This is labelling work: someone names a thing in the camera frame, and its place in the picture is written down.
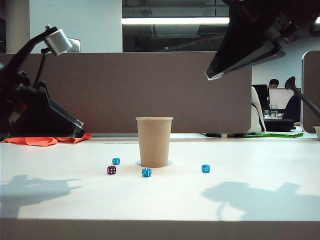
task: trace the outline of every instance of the paper cup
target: paper cup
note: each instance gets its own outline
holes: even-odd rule
[[[316,136],[320,141],[320,126],[313,126],[313,128],[315,129]]]
[[[136,117],[141,165],[160,168],[168,165],[173,117]]]

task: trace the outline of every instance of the person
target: person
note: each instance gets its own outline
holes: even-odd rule
[[[295,126],[300,125],[301,118],[301,99],[295,93],[288,101],[283,112],[282,119],[290,119],[295,121]]]
[[[279,80],[278,79],[271,79],[269,81],[269,85],[266,86],[268,89],[276,89],[279,86]]]

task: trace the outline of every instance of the green tape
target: green tape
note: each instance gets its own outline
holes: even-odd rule
[[[264,133],[264,134],[244,134],[244,138],[269,138],[269,137],[276,137],[276,138],[299,138],[304,135],[303,132],[297,134],[283,134],[283,133]]]

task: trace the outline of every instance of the die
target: die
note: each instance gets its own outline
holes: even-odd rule
[[[210,173],[210,166],[208,164],[202,165],[201,169],[203,173]]]
[[[151,169],[150,168],[144,168],[142,169],[142,176],[143,177],[150,177],[151,176]]]
[[[120,158],[118,158],[118,157],[113,158],[112,159],[112,164],[113,165],[119,165],[120,164]]]
[[[115,174],[116,173],[116,167],[115,166],[108,166],[106,168],[106,172],[111,175],[111,174]]]

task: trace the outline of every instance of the black cable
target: black cable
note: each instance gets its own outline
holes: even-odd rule
[[[45,60],[46,60],[46,54],[50,51],[50,49],[47,47],[47,48],[43,48],[41,49],[41,53],[42,53],[42,58],[41,58],[41,63],[40,63],[40,66],[39,66],[39,70],[38,70],[38,73],[36,75],[36,78],[34,80],[34,83],[32,85],[33,88],[37,88],[37,84],[39,82],[39,79],[40,79],[40,75],[42,73],[42,69],[44,68],[44,65],[45,65]]]

